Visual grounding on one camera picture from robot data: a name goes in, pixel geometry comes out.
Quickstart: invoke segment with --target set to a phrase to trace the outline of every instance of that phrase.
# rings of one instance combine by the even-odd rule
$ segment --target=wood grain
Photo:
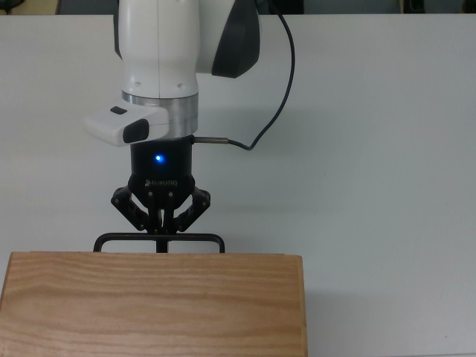
[[[302,261],[14,253],[0,357],[305,357]]]
[[[57,11],[58,0],[26,0],[14,7],[11,15],[54,15]]]

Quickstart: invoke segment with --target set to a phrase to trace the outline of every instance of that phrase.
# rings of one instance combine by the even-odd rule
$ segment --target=black cable
[[[288,101],[289,93],[291,92],[291,87],[292,87],[292,82],[295,77],[295,68],[296,68],[296,50],[295,50],[295,41],[292,38],[292,33],[291,30],[289,29],[288,23],[284,19],[283,14],[277,9],[277,7],[274,5],[272,0],[268,0],[269,7],[270,9],[277,14],[277,16],[280,18],[281,22],[283,23],[284,29],[286,30],[286,33],[288,34],[288,39],[289,39],[289,47],[291,48],[291,71],[289,74],[289,81],[288,81],[288,86],[286,88],[286,93],[284,94],[283,101],[281,102],[281,105],[279,109],[277,110],[276,114],[274,117],[269,121],[268,125],[264,127],[263,130],[258,134],[258,136],[254,139],[253,143],[248,146],[243,143],[240,143],[239,141],[231,140],[228,138],[195,138],[195,143],[208,143],[208,144],[230,144],[234,145],[235,147],[240,147],[244,150],[247,151],[252,151],[256,144],[258,144],[258,141],[260,141],[261,137],[266,134],[266,132],[271,128],[271,126],[274,124],[274,122],[279,118],[281,112],[284,109],[284,106],[286,105],[286,102]]]

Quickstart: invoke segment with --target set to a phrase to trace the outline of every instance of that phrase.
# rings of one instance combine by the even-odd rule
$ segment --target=white table
[[[310,356],[476,353],[475,18],[289,21],[289,105],[254,152],[196,146],[212,207],[191,230],[222,235],[230,252],[303,256]],[[11,251],[87,251],[132,231],[109,203],[129,150],[81,124],[120,94],[113,46],[109,17],[0,21],[1,276]],[[263,18],[252,71],[199,78],[198,134],[250,142],[289,62],[278,20]]]

